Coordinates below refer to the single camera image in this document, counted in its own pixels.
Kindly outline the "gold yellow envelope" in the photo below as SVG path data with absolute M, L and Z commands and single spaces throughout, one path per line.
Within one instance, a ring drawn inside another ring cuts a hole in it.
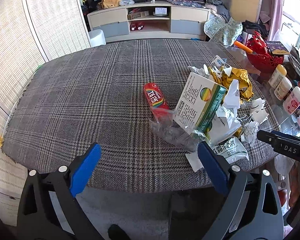
M 208 67 L 208 70 L 213 80 L 226 89 L 229 89 L 231 83 L 237 80 L 241 100 L 249 101 L 254 96 L 253 86 L 245 69 L 221 66 L 220 70 L 211 67 Z

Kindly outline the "green white medicine box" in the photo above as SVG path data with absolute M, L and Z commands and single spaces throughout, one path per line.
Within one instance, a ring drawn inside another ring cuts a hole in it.
M 226 88 L 191 72 L 181 93 L 173 120 L 187 133 L 207 131 Z

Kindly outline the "red candy wrapper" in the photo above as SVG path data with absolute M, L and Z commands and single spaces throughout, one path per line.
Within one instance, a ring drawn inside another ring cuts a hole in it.
M 143 92 L 156 121 L 168 115 L 170 108 L 156 83 L 146 83 L 143 86 Z

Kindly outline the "white paper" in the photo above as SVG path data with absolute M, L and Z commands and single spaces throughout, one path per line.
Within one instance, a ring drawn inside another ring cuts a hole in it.
M 210 145 L 217 145 L 227 140 L 241 127 L 237 119 L 239 108 L 238 81 L 234 80 L 211 121 L 211 129 L 207 133 L 210 138 Z

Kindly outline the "white green sachet packet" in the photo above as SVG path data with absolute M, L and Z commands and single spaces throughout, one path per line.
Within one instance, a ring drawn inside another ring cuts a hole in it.
M 249 160 L 248 151 L 237 137 L 231 137 L 219 145 L 211 147 L 217 155 L 223 156 L 229 164 L 241 159 Z

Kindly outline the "pink label white bottle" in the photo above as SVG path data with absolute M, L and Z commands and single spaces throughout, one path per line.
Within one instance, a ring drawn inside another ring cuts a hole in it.
M 283 102 L 283 109 L 289 115 L 293 114 L 300 106 L 300 87 L 296 86 Z

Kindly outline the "white lid cream bottle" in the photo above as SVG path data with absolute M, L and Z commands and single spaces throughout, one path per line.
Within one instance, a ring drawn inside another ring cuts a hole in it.
M 291 81 L 287 77 L 284 77 L 274 90 L 274 95 L 278 100 L 283 100 L 291 88 Z

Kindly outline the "yellow lid white bottle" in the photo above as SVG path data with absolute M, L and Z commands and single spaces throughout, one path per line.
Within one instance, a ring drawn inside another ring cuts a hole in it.
M 281 80 L 286 76 L 287 70 L 282 64 L 278 64 L 274 72 L 271 75 L 271 78 L 268 80 L 269 85 L 275 89 Z

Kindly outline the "clear plastic wrapper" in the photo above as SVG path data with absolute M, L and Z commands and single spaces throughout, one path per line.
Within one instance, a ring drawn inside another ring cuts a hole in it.
M 169 109 L 151 107 L 153 118 L 149 119 L 152 132 L 164 141 L 186 152 L 196 152 L 199 143 L 206 141 L 203 132 L 195 129 L 188 134 L 174 120 L 174 112 Z

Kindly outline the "grey plaid table cloth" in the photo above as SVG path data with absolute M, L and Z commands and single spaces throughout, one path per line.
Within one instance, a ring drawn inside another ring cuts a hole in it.
M 90 187 L 153 193 L 209 185 L 206 172 L 193 171 L 184 151 L 152 132 L 143 86 L 156 83 L 174 108 L 190 67 L 210 64 L 215 56 L 247 67 L 232 49 L 180 39 L 113 42 L 49 61 L 23 92 L 2 150 L 26 168 L 48 173 L 98 143 L 102 157 Z

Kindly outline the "dark purple book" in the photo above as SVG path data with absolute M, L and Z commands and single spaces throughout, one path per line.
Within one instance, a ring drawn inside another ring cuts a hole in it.
M 290 52 L 280 41 L 265 41 L 269 51 L 273 55 L 289 55 Z

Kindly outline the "floral green cloth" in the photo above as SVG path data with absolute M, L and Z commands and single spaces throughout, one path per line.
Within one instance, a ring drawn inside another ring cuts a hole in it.
M 204 33 L 210 41 L 225 46 L 232 46 L 242 31 L 242 23 L 235 21 L 232 17 L 227 23 L 219 16 L 204 23 Z

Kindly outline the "cream grey tv cabinet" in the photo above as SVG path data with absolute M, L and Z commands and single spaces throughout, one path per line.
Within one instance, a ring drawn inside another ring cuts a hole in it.
M 168 2 L 145 2 L 91 12 L 90 29 L 102 30 L 107 43 L 146 38 L 205 40 L 210 9 Z

